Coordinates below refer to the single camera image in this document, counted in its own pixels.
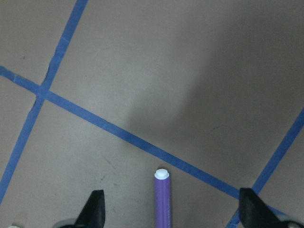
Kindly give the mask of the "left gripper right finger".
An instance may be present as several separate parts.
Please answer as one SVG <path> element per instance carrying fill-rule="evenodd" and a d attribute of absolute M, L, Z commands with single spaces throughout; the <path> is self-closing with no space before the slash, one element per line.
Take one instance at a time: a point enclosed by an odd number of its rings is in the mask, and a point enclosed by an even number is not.
<path fill-rule="evenodd" d="M 239 190 L 239 220 L 245 228 L 302 228 L 303 223 L 280 219 L 251 188 Z"/>

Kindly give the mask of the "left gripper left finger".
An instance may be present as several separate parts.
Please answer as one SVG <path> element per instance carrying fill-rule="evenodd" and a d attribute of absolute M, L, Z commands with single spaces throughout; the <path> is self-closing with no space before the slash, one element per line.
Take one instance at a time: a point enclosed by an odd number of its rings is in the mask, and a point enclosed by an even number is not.
<path fill-rule="evenodd" d="M 74 223 L 75 228 L 103 228 L 105 225 L 105 195 L 103 190 L 91 192 Z"/>

